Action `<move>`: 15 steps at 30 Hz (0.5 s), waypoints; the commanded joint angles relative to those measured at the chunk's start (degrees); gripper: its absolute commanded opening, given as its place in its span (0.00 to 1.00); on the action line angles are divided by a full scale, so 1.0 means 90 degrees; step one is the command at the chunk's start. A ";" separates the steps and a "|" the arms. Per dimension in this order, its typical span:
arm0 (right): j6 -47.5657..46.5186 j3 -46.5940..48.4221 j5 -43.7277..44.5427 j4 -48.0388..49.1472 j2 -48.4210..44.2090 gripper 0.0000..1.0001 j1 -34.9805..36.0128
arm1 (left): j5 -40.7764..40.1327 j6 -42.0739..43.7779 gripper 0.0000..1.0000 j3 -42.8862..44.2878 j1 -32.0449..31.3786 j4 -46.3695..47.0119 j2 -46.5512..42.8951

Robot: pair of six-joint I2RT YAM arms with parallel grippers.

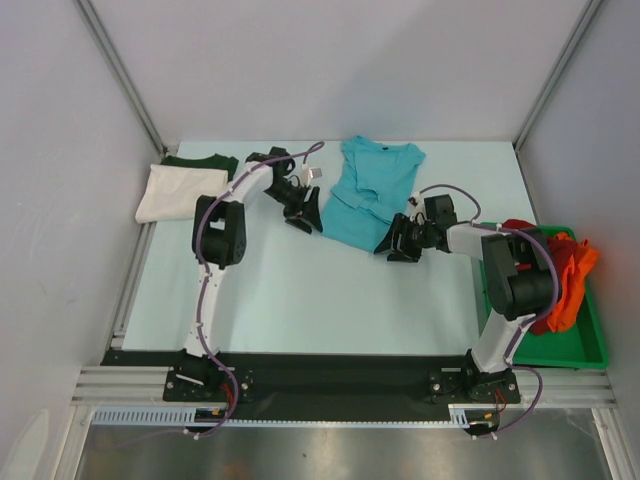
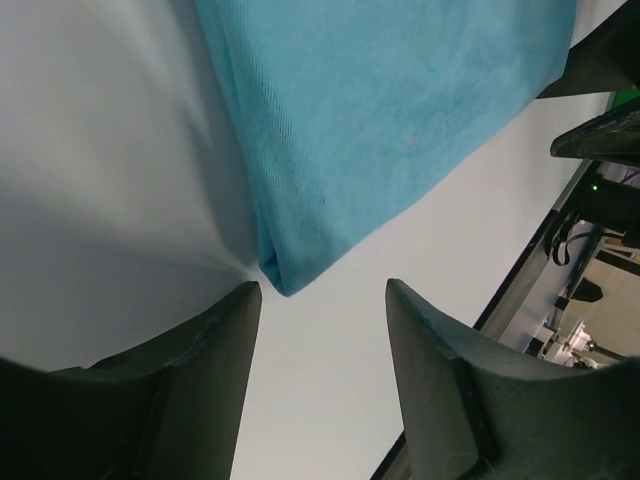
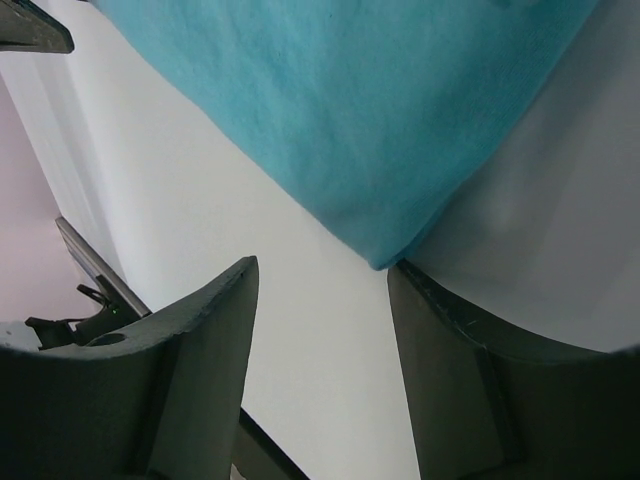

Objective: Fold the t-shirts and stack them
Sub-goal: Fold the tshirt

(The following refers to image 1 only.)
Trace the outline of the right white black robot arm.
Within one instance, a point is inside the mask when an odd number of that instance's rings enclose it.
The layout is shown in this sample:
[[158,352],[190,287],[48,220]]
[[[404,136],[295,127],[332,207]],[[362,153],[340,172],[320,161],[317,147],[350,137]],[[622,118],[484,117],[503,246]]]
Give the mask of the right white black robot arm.
[[524,230],[462,222],[448,195],[410,200],[414,214],[397,213],[374,249],[390,262],[416,263],[426,249],[466,255],[481,262],[491,305],[478,342],[467,352],[460,374],[463,393],[484,401],[511,372],[524,335],[558,303],[559,274],[546,238]]

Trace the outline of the light blue t shirt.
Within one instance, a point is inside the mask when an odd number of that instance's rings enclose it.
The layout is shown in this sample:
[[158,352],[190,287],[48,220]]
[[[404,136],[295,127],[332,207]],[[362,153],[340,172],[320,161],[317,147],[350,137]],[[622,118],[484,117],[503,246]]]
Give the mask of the light blue t shirt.
[[426,154],[413,143],[388,145],[363,136],[341,143],[339,180],[321,212],[323,235],[372,253],[394,216],[405,211]]

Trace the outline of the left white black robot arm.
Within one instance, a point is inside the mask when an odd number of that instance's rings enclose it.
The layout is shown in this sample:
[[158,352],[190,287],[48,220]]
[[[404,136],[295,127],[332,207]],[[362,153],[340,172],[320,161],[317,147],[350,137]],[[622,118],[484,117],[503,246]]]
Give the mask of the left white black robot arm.
[[225,277],[247,250],[246,210],[264,193],[282,205],[286,224],[307,234],[321,232],[320,187],[313,182],[322,170],[310,166],[308,158],[323,146],[317,142],[298,154],[279,147],[267,154],[254,152],[221,194],[202,195],[196,201],[192,250],[199,267],[199,293],[194,320],[172,373],[199,399],[214,397],[225,378],[237,384],[214,352],[213,333]]

